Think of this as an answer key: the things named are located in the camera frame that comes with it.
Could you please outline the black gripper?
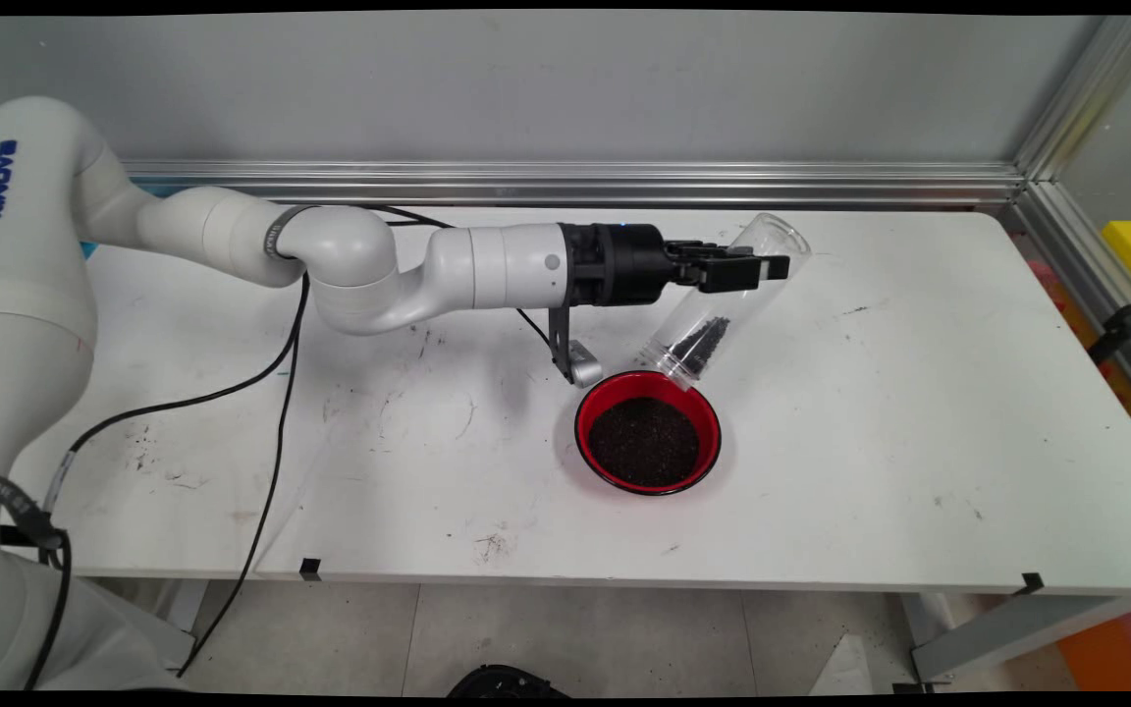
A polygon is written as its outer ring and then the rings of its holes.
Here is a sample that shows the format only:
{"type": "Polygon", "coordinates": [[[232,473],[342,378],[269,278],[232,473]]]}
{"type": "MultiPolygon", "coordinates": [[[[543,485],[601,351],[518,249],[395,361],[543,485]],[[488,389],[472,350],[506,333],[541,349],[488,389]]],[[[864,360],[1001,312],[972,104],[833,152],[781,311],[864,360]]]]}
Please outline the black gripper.
{"type": "Polygon", "coordinates": [[[789,277],[786,255],[753,255],[750,245],[668,241],[650,224],[561,224],[568,276],[566,307],[651,304],[673,279],[701,294],[731,294],[789,277]]]}

